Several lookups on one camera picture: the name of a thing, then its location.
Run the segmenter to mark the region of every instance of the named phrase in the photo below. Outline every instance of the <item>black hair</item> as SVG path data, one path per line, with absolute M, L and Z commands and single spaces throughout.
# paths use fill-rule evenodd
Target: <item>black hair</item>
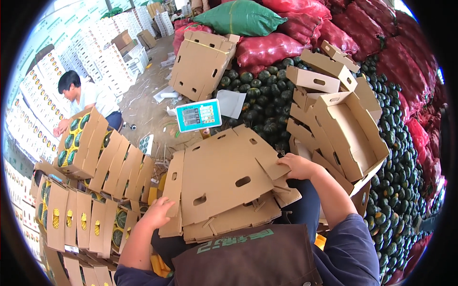
M 70 85 L 74 84 L 75 87 L 81 86 L 80 76 L 74 70 L 69 70 L 64 73 L 59 79 L 59 94 L 62 94 L 64 90 L 70 90 Z

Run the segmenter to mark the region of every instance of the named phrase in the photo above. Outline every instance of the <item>white paper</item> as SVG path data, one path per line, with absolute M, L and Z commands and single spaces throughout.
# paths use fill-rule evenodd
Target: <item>white paper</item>
M 159 91 L 158 93 L 156 93 L 153 97 L 154 97 L 154 99 L 156 99 L 156 101 L 158 103 L 161 103 L 164 100 L 164 98 L 161 97 L 161 94 L 164 93 L 164 92 L 175 92 L 175 90 L 173 90 L 172 86 L 168 86 L 168 87 L 164 88 L 163 90 Z
M 161 93 L 162 98 L 177 98 L 178 93 L 177 92 L 163 92 Z
M 232 92 L 229 90 L 218 91 L 216 98 L 219 100 L 221 115 L 238 119 L 242 112 L 246 93 Z
M 170 109 L 170 107 L 167 107 L 167 113 L 169 116 L 176 116 L 176 108 Z

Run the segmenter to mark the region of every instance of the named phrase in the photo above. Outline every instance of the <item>white shirt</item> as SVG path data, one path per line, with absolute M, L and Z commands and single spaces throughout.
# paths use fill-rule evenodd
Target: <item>white shirt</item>
M 107 117 L 112 112 L 118 111 L 119 106 L 115 102 L 116 98 L 110 98 L 109 94 L 103 92 L 92 82 L 81 82 L 81 96 L 80 104 L 76 99 L 70 104 L 70 116 L 77 114 L 84 110 L 84 107 L 95 103 L 97 111 Z
M 170 21 L 173 22 L 176 19 L 181 19 L 181 18 L 183 18 L 183 14 L 181 14 L 180 16 L 178 16 L 177 14 L 173 14 L 172 18 L 170 19 Z

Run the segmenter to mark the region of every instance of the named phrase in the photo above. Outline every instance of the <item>brown apron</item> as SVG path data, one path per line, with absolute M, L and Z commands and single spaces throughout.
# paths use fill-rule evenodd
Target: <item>brown apron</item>
M 322 284 L 305 224 L 237 230 L 186 250 L 172 262 L 176 286 Z

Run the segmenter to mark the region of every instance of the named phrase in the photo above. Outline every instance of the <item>green sack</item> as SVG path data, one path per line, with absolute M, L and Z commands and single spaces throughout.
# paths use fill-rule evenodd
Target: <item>green sack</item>
M 288 19 L 251 0 L 223 3 L 194 17 L 194 22 L 212 27 L 217 34 L 267 36 Z

